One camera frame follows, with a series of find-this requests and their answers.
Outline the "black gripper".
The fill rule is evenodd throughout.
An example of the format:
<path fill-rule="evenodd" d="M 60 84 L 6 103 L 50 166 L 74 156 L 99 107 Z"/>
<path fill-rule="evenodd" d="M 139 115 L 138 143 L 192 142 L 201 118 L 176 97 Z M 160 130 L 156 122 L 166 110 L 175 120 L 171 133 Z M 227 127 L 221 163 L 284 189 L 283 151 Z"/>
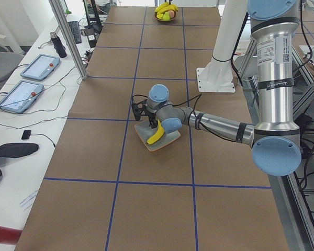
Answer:
<path fill-rule="evenodd" d="M 157 128 L 158 127 L 158 119 L 156 118 L 156 113 L 147 111 L 145 114 L 148 116 L 150 128 L 151 129 Z"/>

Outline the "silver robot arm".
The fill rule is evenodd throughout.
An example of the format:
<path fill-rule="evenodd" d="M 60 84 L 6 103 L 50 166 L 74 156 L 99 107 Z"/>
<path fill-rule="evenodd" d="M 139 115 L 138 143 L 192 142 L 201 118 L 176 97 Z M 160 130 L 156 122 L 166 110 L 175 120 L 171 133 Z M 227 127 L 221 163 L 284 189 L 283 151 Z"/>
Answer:
<path fill-rule="evenodd" d="M 183 125 L 207 131 L 223 140 L 248 145 L 255 165 L 271 176 L 293 173 L 301 163 L 300 129 L 293 119 L 291 39 L 299 25 L 300 1 L 226 1 L 211 61 L 198 68 L 201 93 L 232 93 L 232 60 L 246 22 L 256 46 L 257 86 L 253 106 L 256 124 L 237 122 L 176 107 L 169 89 L 153 85 L 142 105 L 151 127 L 172 133 Z"/>

